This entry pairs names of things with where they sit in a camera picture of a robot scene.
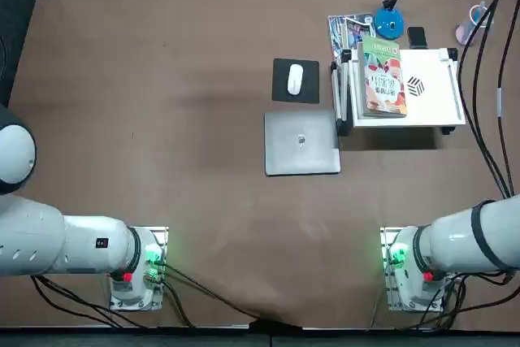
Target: red button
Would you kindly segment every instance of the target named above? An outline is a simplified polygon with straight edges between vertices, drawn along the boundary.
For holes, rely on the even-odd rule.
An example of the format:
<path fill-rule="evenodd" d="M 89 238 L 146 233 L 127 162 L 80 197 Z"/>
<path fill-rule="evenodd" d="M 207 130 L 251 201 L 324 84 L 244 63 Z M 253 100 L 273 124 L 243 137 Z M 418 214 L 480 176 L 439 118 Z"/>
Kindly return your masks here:
<path fill-rule="evenodd" d="M 433 281 L 433 274 L 431 274 L 429 271 L 422 274 L 423 279 L 426 282 L 432 282 Z"/>

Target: brown table surface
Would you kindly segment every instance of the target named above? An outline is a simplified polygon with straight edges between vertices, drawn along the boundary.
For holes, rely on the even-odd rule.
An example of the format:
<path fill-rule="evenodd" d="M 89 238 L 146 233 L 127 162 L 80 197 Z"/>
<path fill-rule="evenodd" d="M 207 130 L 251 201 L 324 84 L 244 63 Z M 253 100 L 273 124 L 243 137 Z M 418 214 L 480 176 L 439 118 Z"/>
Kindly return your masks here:
<path fill-rule="evenodd" d="M 406 23 L 423 26 L 430 47 L 438 48 L 457 46 L 455 26 L 478 1 L 400 0 L 398 6 Z M 495 88 L 514 1 L 500 3 L 480 72 L 483 134 L 499 161 Z M 467 126 L 447 137 L 355 132 L 341 140 L 337 176 L 265 176 L 264 112 L 332 107 L 327 16 L 373 11 L 380 2 L 38 0 L 11 100 L 39 148 L 36 172 L 21 194 L 64 214 L 169 226 L 168 261 L 249 310 L 307 327 L 367 327 L 383 283 L 379 227 L 430 223 L 498 197 Z M 399 42 L 408 47 L 405 37 Z M 518 43 L 516 35 L 504 73 L 516 177 Z M 464 68 L 466 94 L 476 53 L 470 50 Z M 319 105 L 271 100 L 276 57 L 320 62 Z M 55 278 L 105 301 L 100 276 Z M 27 277 L 0 285 L 1 325 L 88 323 L 48 307 Z M 249 320 L 175 286 L 196 324 Z M 512 289 L 472 282 L 466 302 Z M 385 306 L 379 326 L 418 320 Z M 510 302 L 464 314 L 457 327 L 520 331 L 519 307 Z M 134 318 L 179 324 L 170 305 Z"/>

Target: laptop logo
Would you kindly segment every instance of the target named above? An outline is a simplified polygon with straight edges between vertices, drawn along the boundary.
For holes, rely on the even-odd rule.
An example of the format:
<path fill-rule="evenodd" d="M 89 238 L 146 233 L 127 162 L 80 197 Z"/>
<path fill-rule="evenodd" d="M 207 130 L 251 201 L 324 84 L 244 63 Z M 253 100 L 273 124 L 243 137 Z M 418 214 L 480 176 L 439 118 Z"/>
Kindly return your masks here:
<path fill-rule="evenodd" d="M 306 137 L 303 134 L 298 136 L 298 145 L 300 146 L 300 148 L 302 148 L 305 143 L 306 143 Z"/>

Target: white mouse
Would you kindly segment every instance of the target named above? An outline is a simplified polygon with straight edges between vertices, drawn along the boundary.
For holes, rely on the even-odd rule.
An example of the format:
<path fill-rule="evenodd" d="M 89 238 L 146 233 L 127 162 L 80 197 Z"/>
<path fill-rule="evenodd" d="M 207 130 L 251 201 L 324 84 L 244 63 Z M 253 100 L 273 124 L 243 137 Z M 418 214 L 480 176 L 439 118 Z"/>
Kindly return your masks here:
<path fill-rule="evenodd" d="M 287 92 L 291 95 L 298 95 L 301 88 L 301 78 L 303 77 L 303 67 L 300 64 L 293 64 L 289 69 L 287 79 Z"/>

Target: green book cover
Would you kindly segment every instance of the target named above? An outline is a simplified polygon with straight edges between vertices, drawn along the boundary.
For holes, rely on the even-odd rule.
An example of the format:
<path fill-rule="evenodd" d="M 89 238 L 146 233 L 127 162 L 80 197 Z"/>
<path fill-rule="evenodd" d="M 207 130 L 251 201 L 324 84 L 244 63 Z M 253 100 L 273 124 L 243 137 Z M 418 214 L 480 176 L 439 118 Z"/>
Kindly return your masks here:
<path fill-rule="evenodd" d="M 363 53 L 360 81 L 361 86 L 365 85 L 365 114 L 406 115 L 399 45 L 381 38 L 364 36 L 360 47 Z"/>

